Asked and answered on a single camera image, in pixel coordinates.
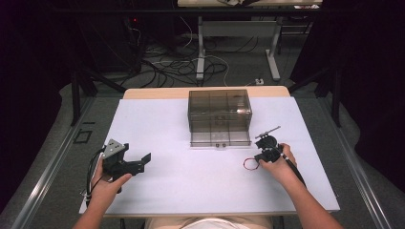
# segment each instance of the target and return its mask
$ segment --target desk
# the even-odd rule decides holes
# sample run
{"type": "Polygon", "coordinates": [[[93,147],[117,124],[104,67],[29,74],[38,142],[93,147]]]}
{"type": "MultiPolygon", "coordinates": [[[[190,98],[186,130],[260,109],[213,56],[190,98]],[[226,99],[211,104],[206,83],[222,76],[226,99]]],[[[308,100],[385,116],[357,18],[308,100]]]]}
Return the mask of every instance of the desk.
{"type": "MultiPolygon", "coordinates": [[[[250,7],[284,7],[293,5],[320,5],[322,0],[260,0],[252,3],[250,7]]],[[[213,8],[229,7],[217,0],[179,0],[179,7],[187,8],[213,8]]],[[[205,49],[203,48],[204,36],[264,36],[272,37],[270,49],[266,50],[266,58],[274,81],[280,80],[280,74],[274,59],[283,17],[276,21],[214,21],[203,22],[199,16],[199,61],[197,64],[197,80],[203,80],[205,49]]]]}
{"type": "MultiPolygon", "coordinates": [[[[123,186],[109,217],[232,216],[295,214],[284,188],[263,169],[248,171],[244,160],[260,153],[244,147],[190,147],[190,90],[247,89],[253,116],[250,136],[276,126],[273,135],[291,145],[309,190],[328,210],[339,205],[307,127],[285,87],[131,89],[117,107],[110,138],[129,143],[125,160],[152,153],[145,172],[123,186]]],[[[80,213],[85,210],[83,203],[80,213]]]]}

